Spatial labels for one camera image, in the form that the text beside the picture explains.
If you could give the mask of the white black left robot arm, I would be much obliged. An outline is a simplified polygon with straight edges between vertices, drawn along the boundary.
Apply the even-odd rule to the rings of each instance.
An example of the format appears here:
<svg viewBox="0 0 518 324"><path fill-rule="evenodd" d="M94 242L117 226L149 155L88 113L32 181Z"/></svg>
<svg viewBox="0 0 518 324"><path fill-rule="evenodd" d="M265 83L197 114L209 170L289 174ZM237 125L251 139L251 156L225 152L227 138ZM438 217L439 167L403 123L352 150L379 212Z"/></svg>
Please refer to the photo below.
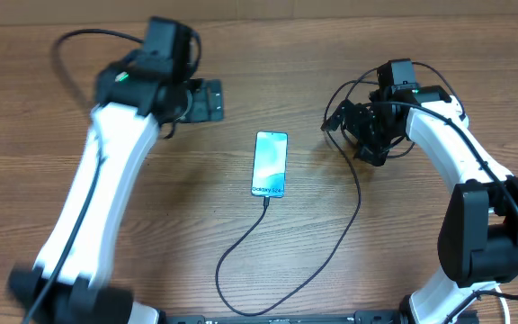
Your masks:
<svg viewBox="0 0 518 324"><path fill-rule="evenodd" d="M139 170L165 125L219 122L221 83L195 73L201 37L153 17L137 49L96 78L85 149L55 228L11 295L26 323L164 323L162 310L110 286L121 222Z"/></svg>

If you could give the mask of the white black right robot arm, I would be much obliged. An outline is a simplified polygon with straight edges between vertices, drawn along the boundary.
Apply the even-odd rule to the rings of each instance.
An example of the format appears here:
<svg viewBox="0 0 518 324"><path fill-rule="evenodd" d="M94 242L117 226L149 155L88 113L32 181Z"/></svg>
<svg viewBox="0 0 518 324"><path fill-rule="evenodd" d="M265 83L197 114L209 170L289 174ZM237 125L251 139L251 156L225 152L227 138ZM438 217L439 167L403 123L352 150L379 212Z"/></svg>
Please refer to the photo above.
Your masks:
<svg viewBox="0 0 518 324"><path fill-rule="evenodd" d="M329 100L321 129L341 131L355 157L376 167L408 140L421 148L451 198L440 229L439 268L395 310L358 310L357 323L475 323L471 304L493 296L508 302L501 285L518 276L518 176L493 159L469 132L465 108L447 81L420 85L416 63L391 60L373 69L364 103L352 102L356 84L341 85Z"/></svg>

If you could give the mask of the blue smartphone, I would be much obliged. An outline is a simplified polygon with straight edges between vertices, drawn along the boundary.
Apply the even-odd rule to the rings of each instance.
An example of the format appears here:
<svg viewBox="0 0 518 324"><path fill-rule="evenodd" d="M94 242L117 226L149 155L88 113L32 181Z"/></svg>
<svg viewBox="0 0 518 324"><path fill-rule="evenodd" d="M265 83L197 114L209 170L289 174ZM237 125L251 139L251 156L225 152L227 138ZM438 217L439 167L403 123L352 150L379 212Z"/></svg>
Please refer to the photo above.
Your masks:
<svg viewBox="0 0 518 324"><path fill-rule="evenodd" d="M251 195L282 198L285 193L289 137L285 132L258 131L251 181Z"/></svg>

